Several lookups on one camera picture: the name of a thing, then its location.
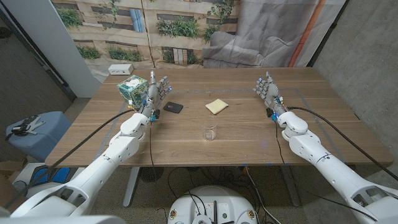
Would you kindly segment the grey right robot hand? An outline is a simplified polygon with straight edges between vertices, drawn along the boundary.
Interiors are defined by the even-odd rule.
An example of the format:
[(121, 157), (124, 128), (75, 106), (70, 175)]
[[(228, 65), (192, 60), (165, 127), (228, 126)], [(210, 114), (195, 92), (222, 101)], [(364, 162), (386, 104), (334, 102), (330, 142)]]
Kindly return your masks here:
[(264, 101), (267, 117), (273, 121), (277, 121), (280, 115), (288, 111), (284, 106), (283, 97), (268, 71), (265, 78), (260, 77), (256, 81), (253, 91)]

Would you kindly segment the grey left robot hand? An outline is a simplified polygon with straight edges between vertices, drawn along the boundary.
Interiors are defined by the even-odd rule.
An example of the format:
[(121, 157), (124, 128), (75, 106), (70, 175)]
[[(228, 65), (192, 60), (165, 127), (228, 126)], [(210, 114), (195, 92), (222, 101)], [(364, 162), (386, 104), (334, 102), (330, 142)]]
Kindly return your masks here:
[(157, 110), (160, 110), (162, 100), (171, 92), (171, 89), (172, 87), (169, 85), (167, 76), (164, 76), (157, 82), (155, 72), (151, 70), (148, 94), (145, 97), (146, 103), (141, 110), (141, 114), (146, 116), (150, 121), (158, 119), (159, 113)]

